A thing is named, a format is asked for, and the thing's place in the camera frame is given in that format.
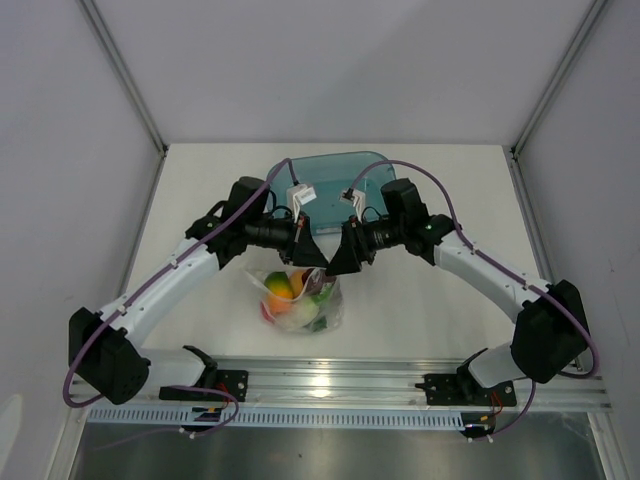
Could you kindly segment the orange peach toy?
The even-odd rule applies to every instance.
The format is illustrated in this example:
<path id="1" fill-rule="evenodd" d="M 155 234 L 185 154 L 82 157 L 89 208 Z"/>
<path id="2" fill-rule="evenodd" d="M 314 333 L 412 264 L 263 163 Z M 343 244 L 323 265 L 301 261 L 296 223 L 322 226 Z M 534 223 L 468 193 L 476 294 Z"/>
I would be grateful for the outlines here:
<path id="1" fill-rule="evenodd" d="M 305 269 L 295 270 L 290 274 L 289 282 L 294 298 L 298 297 L 303 292 L 307 277 L 308 271 Z"/>

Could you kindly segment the orange green mango toy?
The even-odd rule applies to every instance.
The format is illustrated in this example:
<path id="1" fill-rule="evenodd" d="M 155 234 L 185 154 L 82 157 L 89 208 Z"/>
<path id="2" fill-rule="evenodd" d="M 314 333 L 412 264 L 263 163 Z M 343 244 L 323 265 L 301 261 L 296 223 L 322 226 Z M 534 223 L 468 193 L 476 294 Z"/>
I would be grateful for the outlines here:
<path id="1" fill-rule="evenodd" d="M 268 290 L 266 305 L 270 313 L 276 315 L 288 312 L 294 299 L 288 275 L 285 272 L 272 272 L 266 277 L 264 285 Z"/>

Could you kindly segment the clear zip top bag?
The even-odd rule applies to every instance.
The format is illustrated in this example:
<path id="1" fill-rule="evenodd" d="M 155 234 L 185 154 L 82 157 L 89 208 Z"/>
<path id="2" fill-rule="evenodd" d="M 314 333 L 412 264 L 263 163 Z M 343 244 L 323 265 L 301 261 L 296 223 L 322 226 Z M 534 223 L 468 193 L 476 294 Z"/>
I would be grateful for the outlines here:
<path id="1" fill-rule="evenodd" d="M 278 330 L 316 335 L 336 330 L 344 298 L 337 277 L 322 268 L 244 271 L 259 297 L 262 319 Z"/>

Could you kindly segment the white radish toy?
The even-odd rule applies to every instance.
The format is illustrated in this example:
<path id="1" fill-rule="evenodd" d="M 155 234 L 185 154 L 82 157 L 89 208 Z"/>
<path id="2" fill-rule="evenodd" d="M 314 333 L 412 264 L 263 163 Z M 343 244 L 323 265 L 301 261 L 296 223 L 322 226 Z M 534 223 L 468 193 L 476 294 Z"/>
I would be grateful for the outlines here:
<path id="1" fill-rule="evenodd" d="M 319 307 L 310 298 L 302 298 L 288 312 L 279 314 L 275 324 L 285 331 L 296 331 L 312 322 L 318 313 Z"/>

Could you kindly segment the green lime toy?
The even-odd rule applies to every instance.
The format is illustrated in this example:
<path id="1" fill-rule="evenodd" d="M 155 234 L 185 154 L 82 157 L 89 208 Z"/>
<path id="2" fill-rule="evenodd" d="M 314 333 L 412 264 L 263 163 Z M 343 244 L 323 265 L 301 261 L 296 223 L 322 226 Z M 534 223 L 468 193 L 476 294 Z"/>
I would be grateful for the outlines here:
<path id="1" fill-rule="evenodd" d="M 312 322 L 307 324 L 305 328 L 311 333 L 322 332 L 329 328 L 329 322 L 325 316 L 315 318 Z"/>

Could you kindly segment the red tomato toy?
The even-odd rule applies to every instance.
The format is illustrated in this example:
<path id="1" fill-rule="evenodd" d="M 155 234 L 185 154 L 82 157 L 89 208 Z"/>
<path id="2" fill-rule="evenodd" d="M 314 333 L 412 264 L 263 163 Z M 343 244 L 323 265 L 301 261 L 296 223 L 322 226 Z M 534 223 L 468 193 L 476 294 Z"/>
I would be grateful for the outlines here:
<path id="1" fill-rule="evenodd" d="M 271 311 L 268 308 L 268 305 L 264 301 L 260 302 L 260 312 L 266 322 L 271 325 L 275 324 L 275 317 L 272 315 Z"/>

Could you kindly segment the dark red apple toy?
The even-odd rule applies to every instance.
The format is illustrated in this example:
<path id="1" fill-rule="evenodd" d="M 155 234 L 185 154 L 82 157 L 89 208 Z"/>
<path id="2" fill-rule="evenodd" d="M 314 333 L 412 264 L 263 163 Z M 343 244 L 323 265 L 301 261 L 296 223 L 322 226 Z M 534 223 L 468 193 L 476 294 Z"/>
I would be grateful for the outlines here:
<path id="1" fill-rule="evenodd" d="M 319 294 L 325 285 L 330 283 L 330 279 L 325 275 L 323 269 L 308 269 L 303 275 L 305 291 L 307 295 Z"/>

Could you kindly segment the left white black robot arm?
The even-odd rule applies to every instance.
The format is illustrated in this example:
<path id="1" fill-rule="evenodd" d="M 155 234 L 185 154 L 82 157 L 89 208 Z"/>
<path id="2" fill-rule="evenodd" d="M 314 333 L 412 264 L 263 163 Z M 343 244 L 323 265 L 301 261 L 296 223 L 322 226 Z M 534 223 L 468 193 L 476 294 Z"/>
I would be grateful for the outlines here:
<path id="1" fill-rule="evenodd" d="M 296 183 L 287 191 L 284 217 L 266 209 L 266 181 L 243 176 L 227 199 L 194 221 L 165 263 L 136 289 L 98 311 L 77 310 L 69 320 L 69 370 L 63 398 L 73 408 L 70 387 L 80 377 L 100 398 L 114 405 L 133 399 L 144 387 L 158 388 L 163 399 L 189 393 L 209 398 L 217 387 L 217 363 L 193 346 L 144 350 L 146 338 L 193 288 L 219 273 L 250 246 L 272 249 L 285 264 L 324 267 L 327 260 L 312 238 L 303 205 L 315 200 L 312 186 Z"/>

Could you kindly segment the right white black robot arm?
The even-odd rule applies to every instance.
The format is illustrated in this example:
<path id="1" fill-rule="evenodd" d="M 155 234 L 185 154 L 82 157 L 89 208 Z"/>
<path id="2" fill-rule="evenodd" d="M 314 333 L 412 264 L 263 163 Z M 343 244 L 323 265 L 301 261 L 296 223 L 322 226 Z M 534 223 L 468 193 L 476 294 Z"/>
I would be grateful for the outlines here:
<path id="1" fill-rule="evenodd" d="M 505 382 L 528 378 L 547 383 L 565 375 L 584 351 L 597 351 L 577 288 L 563 280 L 551 284 L 519 274 L 476 248 L 446 215 L 409 222 L 406 215 L 373 222 L 351 217 L 342 226 L 339 247 L 327 273 L 361 271 L 378 251 L 402 245 L 410 254 L 449 272 L 491 300 L 515 326 L 511 341 L 481 350 L 455 374 L 458 395 L 479 403 Z"/>

